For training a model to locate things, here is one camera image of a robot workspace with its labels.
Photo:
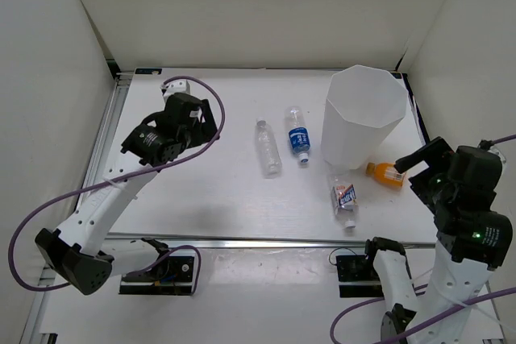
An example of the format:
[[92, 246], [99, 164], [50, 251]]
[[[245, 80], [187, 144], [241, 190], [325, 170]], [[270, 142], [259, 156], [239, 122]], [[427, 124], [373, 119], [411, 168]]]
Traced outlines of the orange juice bottle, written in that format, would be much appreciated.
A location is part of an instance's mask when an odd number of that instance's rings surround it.
[[368, 163], [365, 173], [379, 184], [394, 189], [400, 189], [405, 179], [405, 174], [398, 172], [394, 165], [389, 163]]

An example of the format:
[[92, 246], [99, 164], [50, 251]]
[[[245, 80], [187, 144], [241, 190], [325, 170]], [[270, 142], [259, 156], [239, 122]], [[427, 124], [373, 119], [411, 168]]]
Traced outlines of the crushed red-blue label bottle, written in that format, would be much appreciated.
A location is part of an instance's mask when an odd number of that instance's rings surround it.
[[358, 203], [354, 184], [346, 181], [344, 176], [330, 177], [331, 204], [335, 216], [343, 223], [346, 230], [356, 227]]

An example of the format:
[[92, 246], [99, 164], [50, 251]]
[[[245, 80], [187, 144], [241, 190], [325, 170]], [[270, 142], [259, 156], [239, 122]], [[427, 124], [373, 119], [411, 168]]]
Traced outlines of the blue label plastic bottle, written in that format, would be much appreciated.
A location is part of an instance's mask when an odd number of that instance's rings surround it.
[[299, 106], [291, 106], [286, 110], [285, 125], [293, 155], [298, 158], [299, 164], [308, 164], [311, 148], [310, 136], [302, 109]]

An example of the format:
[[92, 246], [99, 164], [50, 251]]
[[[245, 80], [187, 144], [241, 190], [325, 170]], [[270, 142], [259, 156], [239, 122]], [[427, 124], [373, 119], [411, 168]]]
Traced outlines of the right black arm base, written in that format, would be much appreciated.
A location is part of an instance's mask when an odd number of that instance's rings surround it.
[[328, 261], [337, 272], [340, 298], [383, 297], [379, 276], [365, 254], [337, 248], [330, 252]]

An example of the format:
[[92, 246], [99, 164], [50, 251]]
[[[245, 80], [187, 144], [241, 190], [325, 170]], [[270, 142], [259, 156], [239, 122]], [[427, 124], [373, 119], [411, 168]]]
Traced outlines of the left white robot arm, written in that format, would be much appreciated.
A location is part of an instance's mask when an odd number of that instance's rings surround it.
[[126, 137], [104, 182], [55, 230], [35, 237], [45, 262], [75, 289], [90, 295], [112, 276], [143, 272], [152, 280], [169, 270], [169, 246], [142, 238], [117, 247], [105, 238], [160, 167], [179, 164], [183, 151], [212, 144], [217, 127], [210, 104], [187, 93], [168, 97]]

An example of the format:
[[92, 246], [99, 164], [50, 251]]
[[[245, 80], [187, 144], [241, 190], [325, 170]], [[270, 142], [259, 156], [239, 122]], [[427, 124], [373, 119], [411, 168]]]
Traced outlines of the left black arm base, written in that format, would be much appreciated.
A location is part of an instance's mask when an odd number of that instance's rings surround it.
[[122, 276], [120, 295], [192, 296], [197, 291], [202, 265], [199, 249], [191, 245], [169, 247], [154, 238], [141, 241], [157, 251], [157, 263]]

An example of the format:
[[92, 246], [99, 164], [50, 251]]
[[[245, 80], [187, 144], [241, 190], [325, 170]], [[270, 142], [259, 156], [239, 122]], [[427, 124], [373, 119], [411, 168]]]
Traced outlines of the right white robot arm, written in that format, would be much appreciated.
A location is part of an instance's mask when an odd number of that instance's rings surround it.
[[438, 137], [394, 163], [397, 172], [421, 162], [427, 168], [409, 178], [430, 210], [437, 229], [435, 262], [426, 291], [417, 296], [402, 244], [375, 237], [366, 243], [362, 269], [380, 280], [386, 312], [383, 343], [457, 343], [479, 294], [507, 255], [513, 238], [510, 219], [492, 211], [503, 172], [493, 140], [452, 150]]

